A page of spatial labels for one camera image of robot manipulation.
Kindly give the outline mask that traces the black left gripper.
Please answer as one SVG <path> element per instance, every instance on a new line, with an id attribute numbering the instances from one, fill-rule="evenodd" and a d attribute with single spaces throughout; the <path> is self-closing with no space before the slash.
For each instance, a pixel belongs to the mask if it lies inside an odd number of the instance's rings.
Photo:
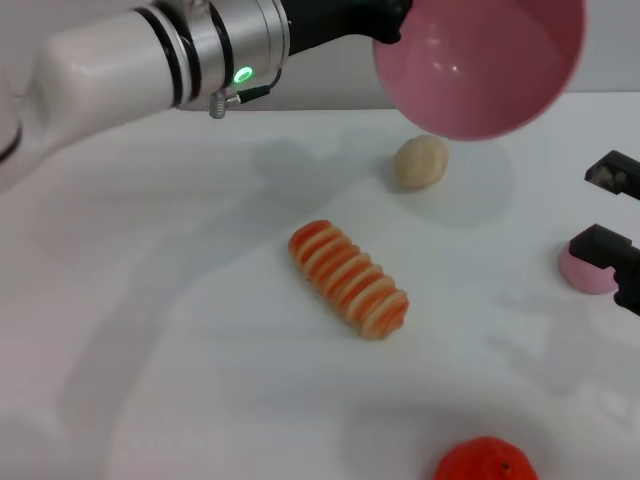
<path id="1" fill-rule="evenodd" d="M 412 5 L 413 0 L 282 0 L 289 25 L 289 55 L 349 35 L 397 43 Z"/>

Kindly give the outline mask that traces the pink plastic bowl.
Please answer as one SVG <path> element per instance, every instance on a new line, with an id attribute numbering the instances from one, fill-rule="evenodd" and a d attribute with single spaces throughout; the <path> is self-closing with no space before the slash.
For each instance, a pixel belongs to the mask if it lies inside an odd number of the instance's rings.
<path id="1" fill-rule="evenodd" d="M 401 39 L 375 43 L 383 90 L 420 129 L 497 138 L 546 111 L 580 61 L 586 0 L 413 0 Z"/>

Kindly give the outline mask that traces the orange striped bread roll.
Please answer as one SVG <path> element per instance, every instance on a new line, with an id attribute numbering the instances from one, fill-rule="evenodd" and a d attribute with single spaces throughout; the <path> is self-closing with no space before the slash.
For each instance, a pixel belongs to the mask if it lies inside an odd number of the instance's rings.
<path id="1" fill-rule="evenodd" d="M 314 290 L 361 337 L 384 340 L 403 326 L 407 293 L 333 223 L 315 220 L 300 227 L 288 252 Z"/>

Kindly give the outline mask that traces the pink round bun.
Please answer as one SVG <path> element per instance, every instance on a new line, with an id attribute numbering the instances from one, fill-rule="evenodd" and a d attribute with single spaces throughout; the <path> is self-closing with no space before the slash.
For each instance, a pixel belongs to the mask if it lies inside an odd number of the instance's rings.
<path id="1" fill-rule="evenodd" d="M 613 268 L 600 269 L 575 256 L 566 243 L 558 256 L 558 268 L 564 279 L 576 290 L 590 295 L 604 295 L 617 290 Z"/>

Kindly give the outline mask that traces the beige round bun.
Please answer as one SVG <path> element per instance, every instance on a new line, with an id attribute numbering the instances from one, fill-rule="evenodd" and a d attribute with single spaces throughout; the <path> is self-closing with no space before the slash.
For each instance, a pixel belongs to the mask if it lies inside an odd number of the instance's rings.
<path id="1" fill-rule="evenodd" d="M 407 189 L 421 189 L 438 182 L 445 174 L 449 149 L 438 137 L 421 135 L 405 142 L 394 156 L 394 173 L 398 184 Z"/>

